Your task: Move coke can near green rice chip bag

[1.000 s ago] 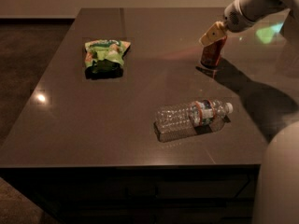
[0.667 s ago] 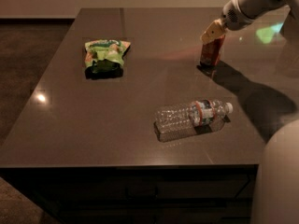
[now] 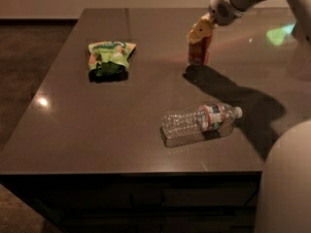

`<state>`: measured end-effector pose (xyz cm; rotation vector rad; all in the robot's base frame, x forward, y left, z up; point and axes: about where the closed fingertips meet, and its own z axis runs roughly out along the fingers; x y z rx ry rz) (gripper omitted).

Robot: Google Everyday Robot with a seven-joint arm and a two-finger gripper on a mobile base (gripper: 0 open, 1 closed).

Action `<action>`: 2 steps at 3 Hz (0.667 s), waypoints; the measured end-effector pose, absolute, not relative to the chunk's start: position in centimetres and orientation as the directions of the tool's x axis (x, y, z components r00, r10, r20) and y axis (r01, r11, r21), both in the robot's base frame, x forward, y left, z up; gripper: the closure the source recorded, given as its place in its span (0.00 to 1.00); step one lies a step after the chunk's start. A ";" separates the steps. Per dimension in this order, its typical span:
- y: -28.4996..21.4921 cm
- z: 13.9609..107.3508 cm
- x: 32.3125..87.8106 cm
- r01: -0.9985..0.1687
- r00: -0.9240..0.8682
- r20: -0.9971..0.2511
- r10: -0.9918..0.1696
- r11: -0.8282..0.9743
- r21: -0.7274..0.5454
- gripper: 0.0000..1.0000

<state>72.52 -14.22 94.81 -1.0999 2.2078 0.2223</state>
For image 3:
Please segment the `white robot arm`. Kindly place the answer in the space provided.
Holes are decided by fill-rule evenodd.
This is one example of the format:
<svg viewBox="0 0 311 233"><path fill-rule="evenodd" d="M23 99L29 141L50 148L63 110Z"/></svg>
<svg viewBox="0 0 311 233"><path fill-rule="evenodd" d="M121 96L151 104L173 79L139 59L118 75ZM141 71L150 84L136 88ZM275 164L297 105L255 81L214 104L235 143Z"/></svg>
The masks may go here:
<svg viewBox="0 0 311 233"><path fill-rule="evenodd" d="M265 0L211 0L209 21L229 25ZM284 96L255 99L255 93L233 84L210 68L187 69L189 82L220 100L236 97L247 116L240 127L264 157L255 210L242 216L252 226L234 225L226 233L311 233L311 0L287 0L298 40L286 75L272 77L271 86Z"/></svg>

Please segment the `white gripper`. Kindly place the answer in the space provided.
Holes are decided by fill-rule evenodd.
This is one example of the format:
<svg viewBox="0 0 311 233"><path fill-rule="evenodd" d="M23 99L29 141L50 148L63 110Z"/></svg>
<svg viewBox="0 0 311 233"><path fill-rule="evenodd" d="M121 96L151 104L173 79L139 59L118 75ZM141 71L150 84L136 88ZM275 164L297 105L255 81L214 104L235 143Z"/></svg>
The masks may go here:
<svg viewBox="0 0 311 233"><path fill-rule="evenodd" d="M244 15L245 13L238 10L230 0L210 0L208 13L198 20L187 39L191 44L195 44L210 36L215 24L227 26Z"/></svg>

